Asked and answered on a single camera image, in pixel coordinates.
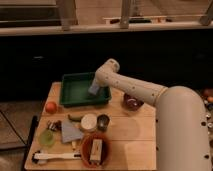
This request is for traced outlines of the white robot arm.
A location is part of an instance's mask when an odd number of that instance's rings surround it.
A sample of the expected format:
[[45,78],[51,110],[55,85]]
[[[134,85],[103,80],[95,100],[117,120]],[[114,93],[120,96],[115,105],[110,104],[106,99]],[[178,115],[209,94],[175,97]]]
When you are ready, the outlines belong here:
[[95,72],[96,87],[111,86],[156,109],[157,171],[212,171],[206,109],[184,86],[163,85],[118,74],[108,59]]

